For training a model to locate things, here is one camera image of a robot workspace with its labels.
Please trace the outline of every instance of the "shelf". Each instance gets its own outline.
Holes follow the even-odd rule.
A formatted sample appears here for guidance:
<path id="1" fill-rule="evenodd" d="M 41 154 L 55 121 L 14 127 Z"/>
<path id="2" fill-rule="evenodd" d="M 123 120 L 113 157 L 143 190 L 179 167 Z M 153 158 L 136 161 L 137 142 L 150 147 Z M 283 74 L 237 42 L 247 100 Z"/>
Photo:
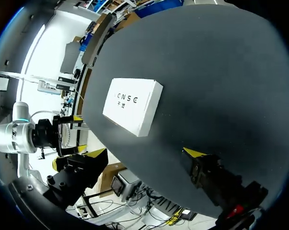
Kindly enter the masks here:
<path id="1" fill-rule="evenodd" d="M 94 0 L 90 0 L 90 2 L 87 4 L 86 9 L 90 7 L 90 5 L 92 4 Z"/>
<path id="2" fill-rule="evenodd" d="M 100 11 L 103 7 L 104 7 L 104 5 L 106 4 L 106 3 L 108 3 L 110 0 L 106 0 L 101 6 L 100 6 L 100 8 L 98 8 L 98 10 L 96 11 L 96 12 L 98 12 L 98 11 Z"/>
<path id="3" fill-rule="evenodd" d="M 131 1 L 131 0 L 124 0 L 125 2 L 127 2 L 129 5 L 131 5 L 132 7 L 136 7 L 137 5 Z"/>
<path id="4" fill-rule="evenodd" d="M 119 9 L 121 6 L 123 6 L 126 2 L 122 2 L 120 5 L 118 5 L 111 13 L 114 13 L 117 9 Z"/>

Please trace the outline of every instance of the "gray table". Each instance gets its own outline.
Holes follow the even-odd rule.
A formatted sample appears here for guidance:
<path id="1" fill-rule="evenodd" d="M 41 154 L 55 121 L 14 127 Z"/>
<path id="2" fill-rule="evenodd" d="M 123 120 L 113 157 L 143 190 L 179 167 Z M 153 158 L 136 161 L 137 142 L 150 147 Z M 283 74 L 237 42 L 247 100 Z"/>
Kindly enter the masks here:
<path id="1" fill-rule="evenodd" d="M 141 180 L 166 198 L 216 217 L 180 165 L 182 147 L 215 153 L 225 167 L 269 190 L 289 173 L 289 54 L 275 28 L 237 8 L 196 5 L 163 11 L 110 37 L 92 70 L 83 117 Z M 148 137 L 102 115 L 112 78 L 164 86 Z"/>

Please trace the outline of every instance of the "cardboard box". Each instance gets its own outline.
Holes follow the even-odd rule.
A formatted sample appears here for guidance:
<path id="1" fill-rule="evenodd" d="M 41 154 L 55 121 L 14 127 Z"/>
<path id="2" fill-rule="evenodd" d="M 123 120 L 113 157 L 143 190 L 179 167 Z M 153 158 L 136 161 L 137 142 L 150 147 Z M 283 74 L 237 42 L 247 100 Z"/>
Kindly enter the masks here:
<path id="1" fill-rule="evenodd" d="M 115 164 L 107 165 L 100 176 L 101 178 L 99 178 L 97 182 L 98 192 L 101 193 L 101 192 L 111 189 L 110 186 L 111 186 L 113 177 L 117 175 L 119 171 L 122 171 L 124 169 L 126 169 L 126 167 L 122 163 L 115 163 Z M 111 195 L 113 193 L 114 193 L 113 191 L 110 191 L 109 193 L 102 194 L 100 195 L 100 198 Z"/>
<path id="2" fill-rule="evenodd" d="M 112 79 L 103 115 L 137 137 L 149 134 L 163 86 L 155 80 Z"/>
<path id="3" fill-rule="evenodd" d="M 124 2 L 124 0 L 114 0 L 116 3 L 118 3 L 119 5 L 122 4 Z"/>
<path id="4" fill-rule="evenodd" d="M 73 42 L 79 42 L 81 39 L 82 37 L 75 36 Z"/>
<path id="5" fill-rule="evenodd" d="M 116 32 L 119 31 L 120 29 L 134 23 L 135 21 L 138 21 L 140 20 L 139 16 L 136 15 L 136 13 L 132 12 L 128 15 L 125 16 L 127 19 L 126 20 L 123 20 L 119 23 L 119 25 L 116 27 Z"/>
<path id="6" fill-rule="evenodd" d="M 97 28 L 100 26 L 100 24 L 102 23 L 102 21 L 105 19 L 105 17 L 107 16 L 107 14 L 102 13 L 102 15 L 97 19 L 96 21 L 96 25 L 93 28 L 93 33 L 95 33 L 95 31 L 97 30 Z"/>
<path id="7" fill-rule="evenodd" d="M 108 8 L 109 10 L 113 11 L 113 10 L 116 9 L 118 6 L 119 6 L 119 3 L 117 3 L 117 2 L 114 1 L 113 3 L 110 3 L 110 4 L 107 6 L 107 8 Z"/>

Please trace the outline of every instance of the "wooden panel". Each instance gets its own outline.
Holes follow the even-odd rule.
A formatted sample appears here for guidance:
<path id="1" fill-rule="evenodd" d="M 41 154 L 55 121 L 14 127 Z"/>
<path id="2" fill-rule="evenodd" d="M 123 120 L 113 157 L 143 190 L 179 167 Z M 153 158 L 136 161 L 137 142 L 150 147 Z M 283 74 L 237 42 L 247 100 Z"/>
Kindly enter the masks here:
<path id="1" fill-rule="evenodd" d="M 82 111 L 83 98 L 85 97 L 85 93 L 86 93 L 86 90 L 87 90 L 87 85 L 88 85 L 89 78 L 91 76 L 91 72 L 92 72 L 92 69 L 88 69 L 87 73 L 85 75 L 85 78 L 83 80 L 83 85 L 82 85 L 82 89 L 81 89 L 81 92 L 80 92 L 81 93 L 81 97 L 79 98 L 77 112 L 76 112 L 77 115 L 81 114 L 81 111 Z"/>

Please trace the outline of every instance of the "white box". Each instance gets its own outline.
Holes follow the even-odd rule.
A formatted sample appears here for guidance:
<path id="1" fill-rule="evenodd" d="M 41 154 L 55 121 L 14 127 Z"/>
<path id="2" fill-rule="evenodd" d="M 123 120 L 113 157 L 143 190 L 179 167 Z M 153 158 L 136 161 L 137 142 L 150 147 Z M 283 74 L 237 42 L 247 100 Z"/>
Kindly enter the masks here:
<path id="1" fill-rule="evenodd" d="M 163 86 L 155 80 L 114 78 L 103 115 L 137 137 L 149 134 Z"/>

